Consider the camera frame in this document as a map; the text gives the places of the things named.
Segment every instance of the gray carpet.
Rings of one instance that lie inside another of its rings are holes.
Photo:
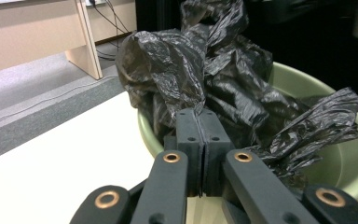
[[[0,155],[123,92],[114,62],[101,64],[100,80],[64,54],[0,71]]]

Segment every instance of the dark background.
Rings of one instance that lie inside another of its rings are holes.
[[[351,87],[358,94],[358,38],[352,35],[356,4],[339,1],[270,24],[260,5],[247,2],[250,25],[243,34],[272,52],[275,62],[301,70],[335,90]],[[136,0],[138,30],[180,28],[179,5],[180,1]]]

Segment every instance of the table surface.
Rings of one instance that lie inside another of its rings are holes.
[[[131,189],[153,158],[126,92],[0,156],[0,223],[69,223],[95,189]]]

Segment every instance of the green plastic basin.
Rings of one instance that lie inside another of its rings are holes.
[[[334,92],[320,80],[281,63],[274,63],[269,83],[293,97]],[[141,113],[138,113],[138,123],[145,145],[155,157],[163,150],[163,146],[153,135],[147,119]],[[324,159],[305,169],[310,183],[335,186],[358,199],[358,139],[323,148],[319,154]]]

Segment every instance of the brass ring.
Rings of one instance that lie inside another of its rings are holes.
[[[112,201],[105,203],[102,201],[102,198],[104,196],[112,196],[113,199],[112,199]],[[108,191],[102,192],[100,195],[98,195],[98,197],[95,199],[95,206],[97,206],[98,208],[101,208],[101,209],[109,208],[109,207],[112,207],[115,204],[117,204],[119,198],[120,198],[120,196],[118,195],[117,192],[115,192],[113,190],[108,190]]]
[[[237,152],[234,157],[237,161],[248,162],[252,160],[252,155],[244,152]]]
[[[180,160],[180,156],[176,153],[169,153],[163,157],[166,162],[177,162]]]
[[[336,200],[331,200],[329,198],[326,198],[324,196],[325,194],[333,195],[336,198]],[[322,188],[317,189],[316,196],[322,202],[327,203],[334,207],[343,207],[345,205],[345,199],[341,195],[339,195],[337,192],[335,192],[334,190],[331,190],[331,189],[322,189]]]

